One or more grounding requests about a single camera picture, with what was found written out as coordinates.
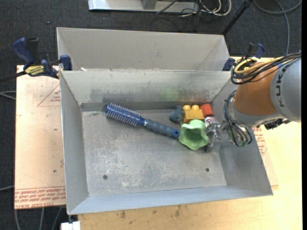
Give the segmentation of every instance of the orange toy block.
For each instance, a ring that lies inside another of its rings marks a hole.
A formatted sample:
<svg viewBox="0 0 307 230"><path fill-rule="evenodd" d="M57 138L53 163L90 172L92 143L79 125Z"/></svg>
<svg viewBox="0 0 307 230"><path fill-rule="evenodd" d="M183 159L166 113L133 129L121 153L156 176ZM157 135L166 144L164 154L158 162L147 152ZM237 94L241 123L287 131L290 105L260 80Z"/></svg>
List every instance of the orange toy block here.
<svg viewBox="0 0 307 230"><path fill-rule="evenodd" d="M213 111L210 104L201 105L200 109L202 110L204 117L213 116Z"/></svg>

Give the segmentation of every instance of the blue clamp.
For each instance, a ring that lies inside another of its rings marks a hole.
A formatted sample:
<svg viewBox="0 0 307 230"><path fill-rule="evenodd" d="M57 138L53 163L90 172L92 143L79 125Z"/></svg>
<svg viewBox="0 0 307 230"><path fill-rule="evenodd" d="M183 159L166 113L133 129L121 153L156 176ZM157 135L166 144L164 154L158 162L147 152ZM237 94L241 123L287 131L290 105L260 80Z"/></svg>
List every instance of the blue clamp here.
<svg viewBox="0 0 307 230"><path fill-rule="evenodd" d="M23 59L26 64L24 65L24 72L31 77L46 76L52 78L59 78L59 72L52 67L52 64L43 59L40 64L34 64L34 58L26 47L26 39L24 37L18 39L13 44L13 50L16 55ZM62 63L63 70L72 70L71 59L68 55L60 56L59 60L52 63Z"/></svg>
<svg viewBox="0 0 307 230"><path fill-rule="evenodd" d="M230 57L224 64L223 71L229 71L232 68L232 66L235 64L235 62L236 62L235 59Z"/></svg>
<svg viewBox="0 0 307 230"><path fill-rule="evenodd" d="M258 45L258 49L257 49L254 57L260 59L264 55L265 49L264 49L262 44L257 44L257 45Z"/></svg>

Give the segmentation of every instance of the brush handle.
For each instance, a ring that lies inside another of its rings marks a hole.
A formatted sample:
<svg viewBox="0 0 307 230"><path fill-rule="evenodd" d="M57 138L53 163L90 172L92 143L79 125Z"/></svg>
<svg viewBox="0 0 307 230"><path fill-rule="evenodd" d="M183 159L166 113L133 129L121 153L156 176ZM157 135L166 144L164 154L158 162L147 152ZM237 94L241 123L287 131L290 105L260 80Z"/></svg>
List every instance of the brush handle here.
<svg viewBox="0 0 307 230"><path fill-rule="evenodd" d="M179 130L160 124L158 122L154 122L153 120L150 119L145 120L144 127L156 131L158 133L171 136L173 138L178 138L180 134Z"/></svg>

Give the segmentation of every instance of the brush bristles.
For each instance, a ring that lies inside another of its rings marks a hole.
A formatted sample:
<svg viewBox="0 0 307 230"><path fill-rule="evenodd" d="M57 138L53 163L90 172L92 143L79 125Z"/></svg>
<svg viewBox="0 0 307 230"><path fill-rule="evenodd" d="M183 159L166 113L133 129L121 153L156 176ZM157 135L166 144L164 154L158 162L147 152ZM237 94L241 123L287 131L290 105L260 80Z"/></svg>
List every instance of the brush bristles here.
<svg viewBox="0 0 307 230"><path fill-rule="evenodd" d="M106 107L106 115L124 124L136 126L140 118L140 113L130 110L118 104L110 103Z"/></svg>

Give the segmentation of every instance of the green toy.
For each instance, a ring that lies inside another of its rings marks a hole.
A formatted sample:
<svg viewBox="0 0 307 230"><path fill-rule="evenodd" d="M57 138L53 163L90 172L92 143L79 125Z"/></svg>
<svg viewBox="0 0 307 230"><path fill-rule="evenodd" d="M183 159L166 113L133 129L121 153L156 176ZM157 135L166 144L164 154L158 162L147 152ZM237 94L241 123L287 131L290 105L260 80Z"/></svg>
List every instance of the green toy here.
<svg viewBox="0 0 307 230"><path fill-rule="evenodd" d="M206 146L209 137L206 135L206 125L198 119L191 120L188 124L181 126L179 142L191 150L198 150Z"/></svg>

